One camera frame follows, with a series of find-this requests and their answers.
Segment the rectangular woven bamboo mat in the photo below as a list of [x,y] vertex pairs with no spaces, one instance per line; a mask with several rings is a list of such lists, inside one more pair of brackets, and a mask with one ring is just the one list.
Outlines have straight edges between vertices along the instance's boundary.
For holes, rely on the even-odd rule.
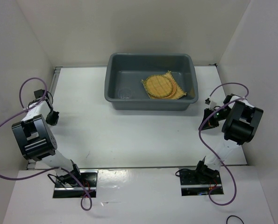
[[182,88],[179,86],[179,84],[176,82],[176,80],[173,78],[173,76],[172,76],[172,73],[171,73],[171,71],[167,71],[165,74],[163,74],[163,76],[165,76],[165,77],[167,77],[167,78],[169,78],[169,79],[172,79],[174,82],[175,82],[175,84],[176,84],[176,86],[177,86],[177,91],[176,91],[176,93],[175,93],[175,95],[172,97],[172,98],[162,98],[162,99],[172,99],[172,100],[176,100],[176,99],[180,99],[180,98],[182,98],[183,96],[186,96],[187,95],[187,93],[186,92],[184,92],[183,90],[182,90]]

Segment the round orange woven tray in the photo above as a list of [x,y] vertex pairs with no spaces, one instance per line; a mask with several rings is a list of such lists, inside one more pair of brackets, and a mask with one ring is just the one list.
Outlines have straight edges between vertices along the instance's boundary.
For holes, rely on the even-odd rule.
[[166,98],[172,98],[175,95],[176,91],[177,91],[177,86],[176,86],[175,82],[172,79],[170,79],[170,81],[172,82],[172,92]]

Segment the round bamboo tray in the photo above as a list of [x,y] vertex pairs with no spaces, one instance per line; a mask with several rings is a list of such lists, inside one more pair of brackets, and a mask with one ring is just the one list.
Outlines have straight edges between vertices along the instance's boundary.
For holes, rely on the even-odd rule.
[[165,98],[172,94],[174,87],[172,81],[163,75],[152,75],[143,80],[143,86],[149,96]]

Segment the clear plastic cup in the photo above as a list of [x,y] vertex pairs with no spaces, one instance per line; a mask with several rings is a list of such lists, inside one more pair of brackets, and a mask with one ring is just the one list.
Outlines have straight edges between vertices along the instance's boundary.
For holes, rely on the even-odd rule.
[[131,99],[133,97],[133,92],[129,88],[122,88],[117,91],[117,97],[119,99]]

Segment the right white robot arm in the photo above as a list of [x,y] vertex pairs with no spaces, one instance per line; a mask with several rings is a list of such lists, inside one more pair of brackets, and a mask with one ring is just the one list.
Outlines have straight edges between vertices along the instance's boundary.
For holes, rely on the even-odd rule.
[[231,152],[245,142],[250,142],[257,131],[264,111],[248,103],[246,99],[239,100],[235,94],[227,95],[223,101],[224,107],[217,111],[213,103],[207,99],[209,108],[204,110],[204,117],[199,130],[209,130],[222,126],[223,140],[214,149],[215,154],[204,157],[198,162],[194,171],[195,181],[204,184],[213,181],[220,171],[222,163]]

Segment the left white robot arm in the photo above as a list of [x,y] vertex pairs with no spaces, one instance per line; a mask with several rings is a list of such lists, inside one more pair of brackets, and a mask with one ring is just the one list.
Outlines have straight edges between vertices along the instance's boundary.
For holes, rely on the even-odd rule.
[[14,137],[26,160],[40,161],[50,168],[58,167],[58,182],[78,186],[82,182],[82,174],[72,160],[57,150],[57,141],[51,131],[57,125],[59,112],[53,109],[53,98],[49,92],[40,101],[43,95],[43,89],[34,91],[35,100],[28,104],[26,116],[12,125]]

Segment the grey plastic bin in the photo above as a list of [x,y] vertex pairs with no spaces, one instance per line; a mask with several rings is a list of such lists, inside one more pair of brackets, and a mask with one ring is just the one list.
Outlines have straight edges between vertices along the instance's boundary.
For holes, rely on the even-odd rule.
[[[150,99],[141,80],[171,71],[184,92],[180,99]],[[119,99],[117,91],[129,88],[131,99]],[[116,110],[184,111],[199,99],[192,59],[187,54],[114,53],[110,56],[104,88],[105,99]]]

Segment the aluminium table rail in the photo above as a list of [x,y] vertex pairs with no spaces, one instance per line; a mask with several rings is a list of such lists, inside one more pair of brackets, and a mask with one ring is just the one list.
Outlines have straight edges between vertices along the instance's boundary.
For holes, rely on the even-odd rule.
[[28,113],[23,119],[25,122],[29,122],[31,125],[35,125],[34,131],[38,134],[33,140],[39,142],[45,140],[46,143],[39,145],[40,153],[30,152],[28,157],[34,161],[42,161],[49,167],[62,166],[62,155],[57,151],[57,142],[54,135],[51,132],[51,127],[46,123],[47,115],[54,110],[53,108],[53,87],[57,83],[57,78],[61,68],[56,67],[49,91],[36,90],[34,92],[35,101],[28,106]]

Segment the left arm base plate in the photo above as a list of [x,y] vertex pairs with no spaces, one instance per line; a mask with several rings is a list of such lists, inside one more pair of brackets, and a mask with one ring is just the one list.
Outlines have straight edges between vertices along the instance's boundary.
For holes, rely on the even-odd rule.
[[[92,198],[96,197],[96,187],[97,187],[97,178],[98,170],[94,169],[81,169],[80,170],[82,181],[81,183],[89,191],[89,194]],[[58,178],[55,175],[48,175],[49,179],[54,184],[53,198],[81,198],[85,196],[85,192],[80,187],[80,185],[71,186],[69,184],[63,184],[58,181]]]

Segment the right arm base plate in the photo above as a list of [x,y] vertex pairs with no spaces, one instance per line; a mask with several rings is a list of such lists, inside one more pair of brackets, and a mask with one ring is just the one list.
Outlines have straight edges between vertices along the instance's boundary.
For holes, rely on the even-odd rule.
[[182,196],[207,196],[211,190],[212,195],[224,194],[219,175],[209,178],[195,174],[195,170],[181,168],[175,173],[175,176],[180,180]]

